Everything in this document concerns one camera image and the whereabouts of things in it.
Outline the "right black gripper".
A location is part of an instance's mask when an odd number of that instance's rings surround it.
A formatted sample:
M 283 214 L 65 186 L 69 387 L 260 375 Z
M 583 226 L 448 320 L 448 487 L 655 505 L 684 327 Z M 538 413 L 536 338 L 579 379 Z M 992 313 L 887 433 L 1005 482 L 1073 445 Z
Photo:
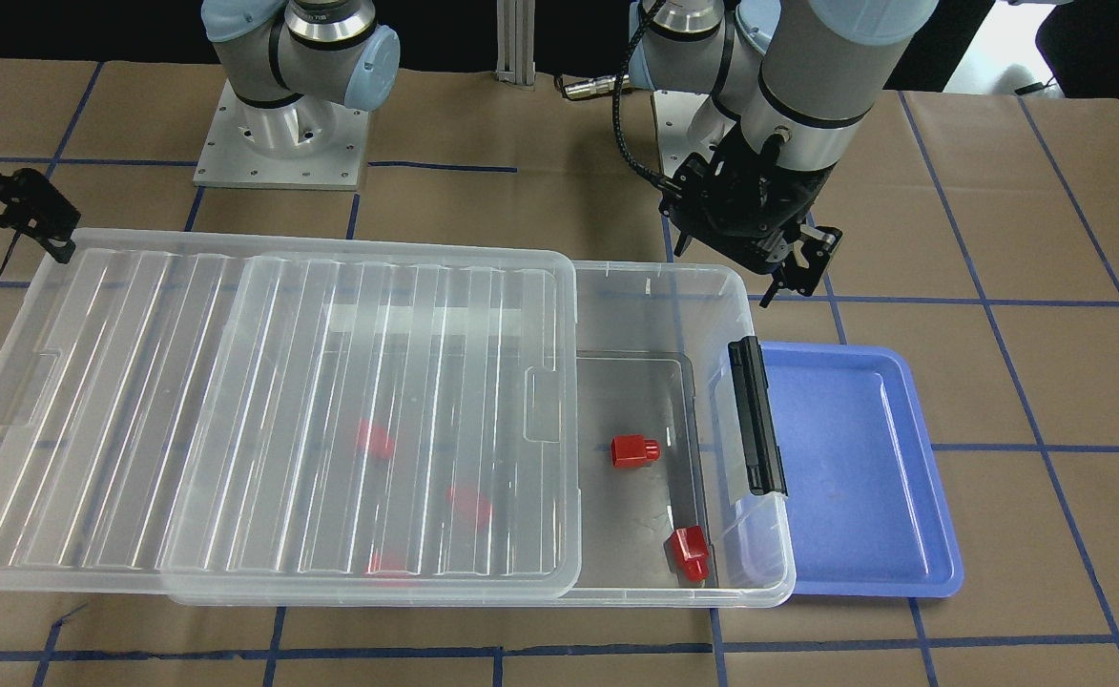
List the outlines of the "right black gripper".
M 31 168 L 0 171 L 0 227 L 35 239 L 58 264 L 68 264 L 76 244 L 73 232 L 82 213 Z

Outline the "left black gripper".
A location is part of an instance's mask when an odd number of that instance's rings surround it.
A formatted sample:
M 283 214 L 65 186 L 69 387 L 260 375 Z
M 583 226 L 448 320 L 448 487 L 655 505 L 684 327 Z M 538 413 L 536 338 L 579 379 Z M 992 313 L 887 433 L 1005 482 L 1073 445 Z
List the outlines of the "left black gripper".
M 732 129 L 711 160 L 692 153 L 678 164 L 659 205 L 676 233 L 674 257 L 698 239 L 742 269 L 773 277 L 760 307 L 780 291 L 811 297 L 841 239 L 837 227 L 808 222 L 833 169 L 787 169 L 778 162 L 787 147 L 789 139 L 773 132 L 755 149 Z

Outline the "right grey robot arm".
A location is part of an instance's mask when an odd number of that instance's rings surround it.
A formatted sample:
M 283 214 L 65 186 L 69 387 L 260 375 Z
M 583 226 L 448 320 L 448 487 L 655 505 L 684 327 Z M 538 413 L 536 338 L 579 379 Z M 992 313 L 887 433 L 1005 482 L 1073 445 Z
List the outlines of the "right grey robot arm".
M 200 188 L 352 191 L 370 115 L 388 98 L 401 39 L 372 1 L 206 1 L 226 84 L 192 182 Z M 82 214 L 39 171 L 0 173 L 0 229 L 73 257 Z

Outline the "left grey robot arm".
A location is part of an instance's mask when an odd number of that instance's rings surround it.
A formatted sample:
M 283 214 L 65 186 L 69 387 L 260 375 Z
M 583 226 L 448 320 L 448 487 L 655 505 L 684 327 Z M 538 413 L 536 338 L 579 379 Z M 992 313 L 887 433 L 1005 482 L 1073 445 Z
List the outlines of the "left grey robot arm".
M 761 297 L 811 297 L 841 243 L 809 211 L 933 1 L 636 1 L 611 75 L 562 84 L 568 100 L 611 97 L 615 145 L 662 192 L 678 234 L 770 277 Z M 720 134 L 699 135 L 673 173 L 626 144 L 626 90 L 707 98 Z

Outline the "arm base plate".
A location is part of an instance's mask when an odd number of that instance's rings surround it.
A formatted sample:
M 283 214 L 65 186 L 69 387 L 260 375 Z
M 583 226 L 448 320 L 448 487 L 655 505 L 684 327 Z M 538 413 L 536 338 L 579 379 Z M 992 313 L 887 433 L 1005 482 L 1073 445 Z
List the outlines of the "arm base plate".
M 192 183 L 237 190 L 358 191 L 372 113 L 303 96 L 254 109 L 224 83 Z
M 720 140 L 734 121 L 716 107 L 708 95 L 677 91 L 653 92 L 656 145 L 662 173 L 673 176 L 692 153 L 711 160 Z

